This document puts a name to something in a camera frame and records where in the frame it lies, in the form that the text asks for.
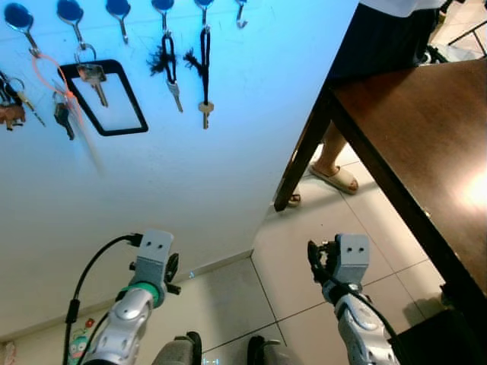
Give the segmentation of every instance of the black lanyard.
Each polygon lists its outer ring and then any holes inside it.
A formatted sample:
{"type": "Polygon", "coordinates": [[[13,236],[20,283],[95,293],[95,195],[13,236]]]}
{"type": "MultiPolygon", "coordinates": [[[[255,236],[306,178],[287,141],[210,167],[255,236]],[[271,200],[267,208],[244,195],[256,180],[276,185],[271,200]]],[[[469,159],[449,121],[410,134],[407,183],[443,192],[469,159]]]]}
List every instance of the black lanyard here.
{"type": "Polygon", "coordinates": [[[162,54],[161,58],[164,59],[165,65],[164,69],[166,70],[167,80],[174,84],[176,82],[176,55],[174,54],[174,41],[173,38],[170,36],[169,32],[166,32],[162,36],[162,54]],[[170,53],[167,53],[167,41],[169,41],[169,50],[170,53]]]}
{"type": "Polygon", "coordinates": [[[204,27],[199,35],[201,41],[201,66],[203,79],[203,92],[205,104],[208,104],[208,84],[210,77],[210,28],[204,27]]]}
{"type": "Polygon", "coordinates": [[[149,62],[152,75],[166,71],[167,81],[171,84],[176,82],[176,54],[174,53],[174,41],[169,32],[162,36],[161,45],[158,52],[152,56],[149,62]],[[169,52],[167,52],[167,43],[169,43],[169,52]]]}
{"type": "Polygon", "coordinates": [[[203,27],[199,40],[201,42],[201,63],[198,62],[196,57],[193,55],[193,50],[191,49],[185,56],[184,60],[188,62],[189,67],[194,66],[198,71],[198,75],[203,80],[203,92],[205,94],[205,99],[203,102],[208,105],[208,83],[209,83],[209,69],[210,69],[210,28],[203,27]]]}

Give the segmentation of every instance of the baseboard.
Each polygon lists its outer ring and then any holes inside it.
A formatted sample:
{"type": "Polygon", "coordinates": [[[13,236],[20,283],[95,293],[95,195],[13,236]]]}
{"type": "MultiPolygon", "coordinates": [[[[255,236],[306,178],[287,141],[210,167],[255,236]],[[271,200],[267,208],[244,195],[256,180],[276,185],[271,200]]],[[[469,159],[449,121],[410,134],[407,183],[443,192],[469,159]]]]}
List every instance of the baseboard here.
{"type": "MultiPolygon", "coordinates": [[[[214,270],[217,270],[217,269],[222,268],[224,266],[230,265],[234,262],[246,259],[247,257],[250,257],[250,255],[252,255],[252,251],[253,251],[252,249],[249,249],[247,251],[238,253],[236,255],[229,256],[226,259],[222,259],[222,260],[217,261],[217,262],[212,262],[210,264],[203,265],[203,266],[196,268],[192,271],[182,272],[182,273],[176,274],[176,276],[174,277],[173,283],[177,284],[177,283],[180,283],[182,281],[188,280],[190,278],[194,278],[195,276],[200,276],[200,275],[206,274],[210,271],[214,271],[214,270]]],[[[94,304],[92,306],[86,306],[85,308],[80,310],[78,316],[79,317],[87,316],[91,313],[99,312],[102,309],[108,309],[112,306],[114,300],[115,300],[115,297],[113,299],[104,300],[103,302],[94,304]]],[[[9,333],[7,335],[3,335],[0,337],[0,344],[2,344],[3,342],[14,341],[16,338],[23,337],[25,335],[29,335],[33,332],[42,331],[44,329],[47,329],[49,327],[53,327],[55,325],[59,325],[61,323],[64,323],[64,319],[65,319],[65,316],[63,315],[63,316],[51,319],[49,321],[39,323],[38,325],[32,325],[32,326],[23,328],[21,330],[9,333]]]]}

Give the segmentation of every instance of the dark skirt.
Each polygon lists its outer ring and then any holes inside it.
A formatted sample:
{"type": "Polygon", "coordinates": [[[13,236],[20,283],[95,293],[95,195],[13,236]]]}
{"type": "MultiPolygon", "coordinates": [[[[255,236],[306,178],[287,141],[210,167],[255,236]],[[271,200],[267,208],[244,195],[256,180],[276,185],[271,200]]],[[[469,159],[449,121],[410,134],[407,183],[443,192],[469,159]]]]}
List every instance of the dark skirt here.
{"type": "Polygon", "coordinates": [[[394,17],[359,4],[329,70],[328,81],[417,66],[438,22],[438,9],[394,17]]]}

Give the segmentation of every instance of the black rectangular frame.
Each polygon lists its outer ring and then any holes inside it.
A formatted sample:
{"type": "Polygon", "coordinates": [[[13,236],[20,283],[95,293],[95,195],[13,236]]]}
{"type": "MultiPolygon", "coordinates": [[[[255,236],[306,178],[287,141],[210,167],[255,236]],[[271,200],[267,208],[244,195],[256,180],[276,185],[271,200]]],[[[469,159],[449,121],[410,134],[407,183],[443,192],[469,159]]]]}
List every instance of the black rectangular frame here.
{"type": "Polygon", "coordinates": [[[84,110],[88,118],[91,120],[91,123],[98,131],[98,133],[100,133],[104,137],[110,137],[112,135],[130,135],[133,133],[147,132],[149,130],[149,127],[147,125],[147,122],[145,121],[140,106],[137,103],[137,99],[135,98],[134,92],[130,87],[129,79],[127,78],[125,72],[123,71],[122,65],[114,59],[104,59],[100,61],[83,62],[83,64],[100,65],[101,67],[103,67],[103,71],[105,72],[105,74],[118,74],[120,81],[122,82],[122,85],[127,93],[127,96],[129,97],[130,103],[132,104],[132,107],[135,111],[135,114],[137,115],[138,121],[140,122],[141,125],[140,127],[136,127],[136,128],[112,129],[112,130],[104,129],[103,126],[100,124],[100,121],[94,115],[93,111],[91,110],[86,100],[79,92],[78,88],[75,86],[75,83],[73,82],[74,78],[80,78],[80,75],[76,68],[78,64],[73,63],[70,65],[61,66],[61,70],[66,77],[66,82],[68,84],[69,90],[76,96],[79,105],[84,110]]]}

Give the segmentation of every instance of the black fabric tassel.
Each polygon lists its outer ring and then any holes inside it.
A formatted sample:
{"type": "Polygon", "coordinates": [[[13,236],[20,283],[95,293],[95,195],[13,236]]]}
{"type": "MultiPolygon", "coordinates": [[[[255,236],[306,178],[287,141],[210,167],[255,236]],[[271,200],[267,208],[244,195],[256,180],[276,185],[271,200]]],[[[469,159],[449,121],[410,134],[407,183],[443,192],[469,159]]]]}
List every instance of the black fabric tassel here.
{"type": "Polygon", "coordinates": [[[163,52],[162,46],[158,46],[158,51],[152,55],[152,60],[147,62],[151,66],[151,76],[163,72],[169,67],[170,62],[176,63],[176,56],[168,55],[163,52]]]}
{"type": "Polygon", "coordinates": [[[203,67],[201,66],[201,63],[198,62],[196,57],[193,55],[193,48],[190,49],[186,55],[184,55],[183,59],[188,62],[188,67],[192,68],[193,66],[196,67],[196,70],[198,71],[199,77],[202,77],[203,75],[203,67]]]}

